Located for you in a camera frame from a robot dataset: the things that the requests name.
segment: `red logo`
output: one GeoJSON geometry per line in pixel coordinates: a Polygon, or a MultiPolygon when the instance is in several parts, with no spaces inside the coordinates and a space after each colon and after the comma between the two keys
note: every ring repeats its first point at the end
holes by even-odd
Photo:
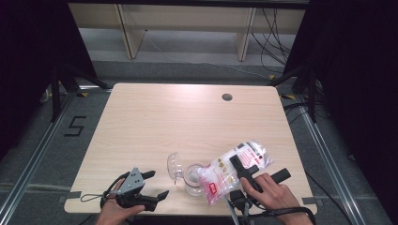
{"type": "Polygon", "coordinates": [[[211,194],[215,194],[217,192],[217,188],[214,183],[211,183],[210,185],[208,185],[208,187],[210,188],[211,194]]]}

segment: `wooden table top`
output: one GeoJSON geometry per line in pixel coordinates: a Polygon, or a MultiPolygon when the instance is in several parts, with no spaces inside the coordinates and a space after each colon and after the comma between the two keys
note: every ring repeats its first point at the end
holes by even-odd
{"type": "MultiPolygon", "coordinates": [[[[283,183],[299,202],[302,204],[301,198],[313,197],[274,87],[118,83],[71,192],[101,194],[119,175],[137,167],[141,173],[156,171],[154,177],[145,180],[142,194],[156,197],[170,190],[155,212],[143,214],[229,216],[225,201],[210,206],[205,197],[186,193],[183,180],[175,184],[167,171],[167,158],[178,152],[183,167],[191,163],[207,165],[238,144],[251,140],[263,144],[273,159],[266,172],[273,174],[286,168],[292,177],[283,183]],[[232,99],[224,100],[224,94],[232,99]]],[[[315,204],[305,206],[316,213],[315,204]]],[[[68,199],[65,210],[98,213],[100,199],[90,202],[68,199]]]]}

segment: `gray floor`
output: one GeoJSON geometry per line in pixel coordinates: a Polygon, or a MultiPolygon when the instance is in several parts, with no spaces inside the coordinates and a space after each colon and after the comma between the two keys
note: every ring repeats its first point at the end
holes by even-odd
{"type": "MultiPolygon", "coordinates": [[[[150,31],[145,34],[137,58],[128,60],[119,31],[82,29],[81,32],[99,77],[108,84],[184,82],[265,85],[268,83],[269,75],[280,76],[280,73],[269,72],[262,67],[261,49],[252,37],[246,60],[238,62],[234,34],[150,31]]],[[[291,47],[293,41],[294,36],[281,36],[281,42],[286,47],[291,47]]],[[[272,49],[272,52],[283,59],[279,51],[272,49]]],[[[283,65],[269,56],[263,56],[263,64],[268,69],[283,71],[283,65]]],[[[279,93],[292,94],[290,87],[293,82],[294,80],[289,80],[279,85],[279,93]]],[[[90,84],[81,80],[79,83],[90,84]]],[[[71,97],[72,101],[60,121],[54,138],[49,143],[8,224],[80,224],[88,218],[89,215],[66,213],[63,202],[73,184],[109,95],[109,92],[91,91],[87,97],[71,97]],[[76,132],[75,129],[69,128],[75,116],[85,116],[85,119],[76,121],[76,124],[84,126],[84,129],[78,137],[66,137],[65,134],[76,132]]],[[[289,105],[297,101],[282,99],[282,102],[283,105],[289,105]]],[[[391,224],[360,169],[354,161],[347,158],[349,151],[326,109],[318,105],[316,112],[317,126],[337,169],[357,202],[365,223],[391,224]]],[[[21,177],[23,169],[50,125],[51,115],[51,101],[44,102],[26,128],[19,145],[11,149],[0,162],[1,202],[21,177]]],[[[342,205],[341,196],[333,185],[302,111],[295,108],[286,117],[290,122],[304,169],[342,205]]],[[[318,212],[315,215],[318,224],[348,224],[324,191],[311,180],[310,186],[318,203],[318,212]]],[[[93,224],[95,217],[91,217],[85,224],[93,224]]],[[[162,217],[161,222],[159,219],[160,217],[145,217],[137,220],[135,224],[194,224],[193,221],[202,221],[203,224],[232,224],[229,218],[181,220],[177,217],[162,217]]],[[[278,223],[273,218],[267,218],[257,219],[255,224],[278,223]]]]}

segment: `plastic bag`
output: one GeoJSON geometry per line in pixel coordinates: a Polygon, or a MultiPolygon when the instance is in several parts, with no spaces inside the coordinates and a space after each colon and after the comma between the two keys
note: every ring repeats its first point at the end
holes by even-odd
{"type": "Polygon", "coordinates": [[[234,155],[239,157],[246,169],[256,165],[259,170],[264,170],[272,162],[264,146],[251,141],[241,143],[214,159],[208,166],[198,169],[200,183],[209,204],[215,203],[239,186],[237,171],[229,160],[234,155]]]}

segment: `person's left hand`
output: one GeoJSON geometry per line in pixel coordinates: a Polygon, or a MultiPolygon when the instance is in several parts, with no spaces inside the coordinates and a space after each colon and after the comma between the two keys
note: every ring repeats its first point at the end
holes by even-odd
{"type": "MultiPolygon", "coordinates": [[[[119,189],[124,179],[115,185],[114,189],[119,189]]],[[[115,199],[115,194],[110,194],[108,200],[102,206],[97,220],[97,225],[117,225],[123,223],[126,218],[139,214],[145,210],[143,205],[135,205],[131,208],[120,207],[115,199]]]]}

